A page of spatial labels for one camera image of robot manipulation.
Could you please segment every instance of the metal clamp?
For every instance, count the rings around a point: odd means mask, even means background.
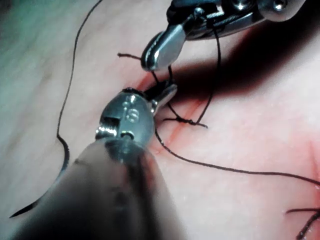
[[[145,92],[124,89],[104,108],[95,139],[128,138],[146,146],[154,134],[154,115],[176,92],[177,85],[168,82]]]
[[[292,18],[305,0],[173,0],[168,27],[146,46],[141,66],[156,71],[171,65],[185,41],[213,39],[242,31],[265,20]]]

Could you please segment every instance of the skin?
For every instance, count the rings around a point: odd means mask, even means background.
[[[28,214],[8,217],[40,197],[63,160],[55,138],[71,73],[77,31],[96,3],[21,1],[2,9],[0,21],[0,233]],[[94,141],[105,105],[123,88],[154,83],[140,55],[167,26],[169,0],[104,1],[84,26],[60,134],[71,161]],[[172,66],[178,82],[174,109],[196,120],[214,83],[202,123],[157,114],[165,144],[192,160],[251,171],[278,171],[315,180],[320,164],[320,28],[318,1],[294,19],[265,23],[220,39],[222,77],[215,78],[215,40],[187,42]],[[161,80],[167,73],[160,72]],[[320,206],[319,187],[281,176],[252,176],[183,162],[154,138],[150,145],[190,240],[293,240]],[[320,238],[316,221],[308,240]]]

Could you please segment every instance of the pink skin surface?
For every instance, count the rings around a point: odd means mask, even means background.
[[[0,235],[28,216],[8,217],[40,197],[63,161],[56,139],[69,83],[74,40],[95,0],[13,2],[0,21]],[[137,60],[167,26],[170,0],[106,0],[81,33],[73,84],[60,134],[71,161],[94,141],[105,105],[123,88],[154,83]],[[265,23],[220,39],[222,77],[215,78],[215,40],[187,42],[172,66],[174,109],[196,120],[214,82],[202,123],[157,116],[165,144],[195,161],[250,171],[279,171],[315,180],[320,164],[319,1],[307,0],[290,21]],[[165,80],[168,75],[160,72]],[[183,162],[154,138],[149,145],[189,240],[294,240],[320,207],[319,187],[282,176],[257,176]],[[308,240],[320,239],[316,221]]]

